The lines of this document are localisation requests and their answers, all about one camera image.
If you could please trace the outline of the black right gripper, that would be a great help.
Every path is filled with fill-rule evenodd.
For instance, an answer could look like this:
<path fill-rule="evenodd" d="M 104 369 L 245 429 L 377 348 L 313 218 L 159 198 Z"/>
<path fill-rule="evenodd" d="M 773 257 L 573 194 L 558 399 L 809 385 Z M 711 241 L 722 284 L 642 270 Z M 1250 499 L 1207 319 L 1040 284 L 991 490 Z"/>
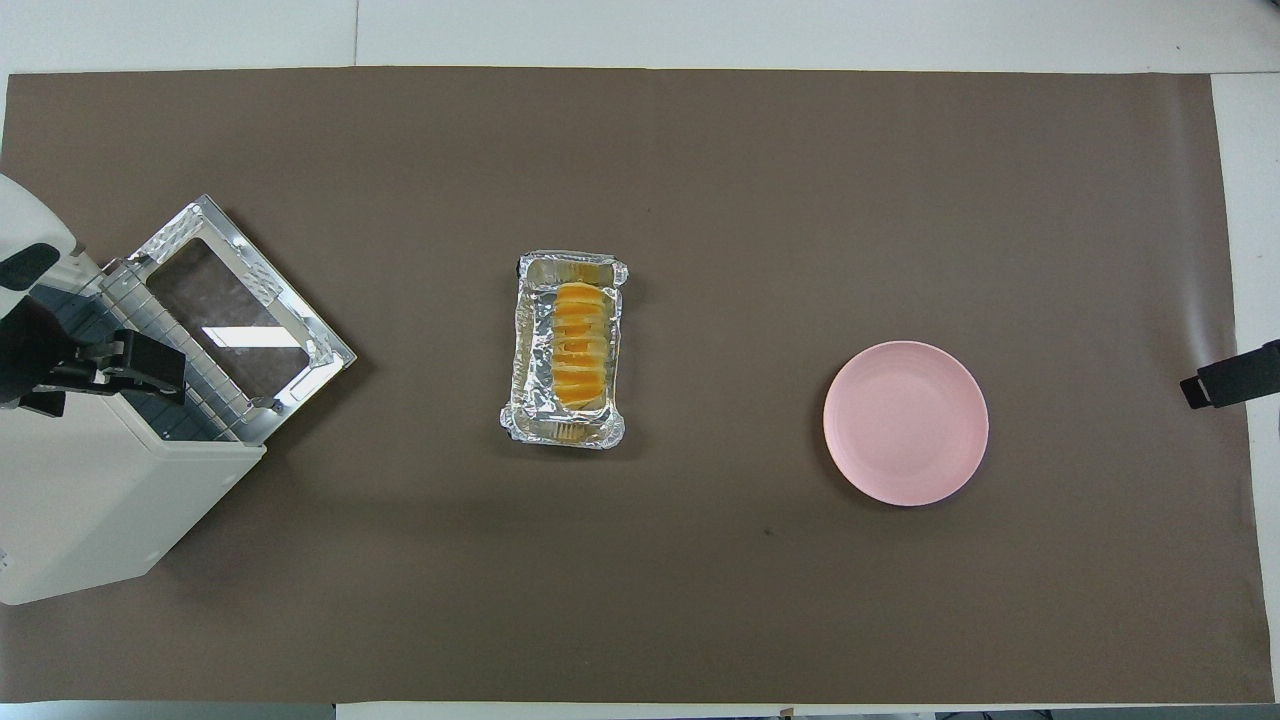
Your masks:
<path fill-rule="evenodd" d="M 1190 409 L 1228 407 L 1279 392 L 1279 341 L 1199 369 L 1179 383 Z"/>

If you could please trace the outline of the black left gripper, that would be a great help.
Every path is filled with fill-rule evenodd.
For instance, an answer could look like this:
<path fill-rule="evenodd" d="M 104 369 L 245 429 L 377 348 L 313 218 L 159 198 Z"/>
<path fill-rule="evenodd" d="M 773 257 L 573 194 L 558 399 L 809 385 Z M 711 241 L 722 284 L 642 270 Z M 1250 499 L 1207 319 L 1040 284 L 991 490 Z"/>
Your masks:
<path fill-rule="evenodd" d="M 186 402 L 187 356 L 137 331 L 119 332 L 119 378 L 131 389 L 170 404 Z M 1 324 L 1 405 L 61 418 L 69 393 L 110 396 L 116 380 L 99 382 L 99 366 L 79 357 L 87 350 L 36 300 L 20 300 Z"/>

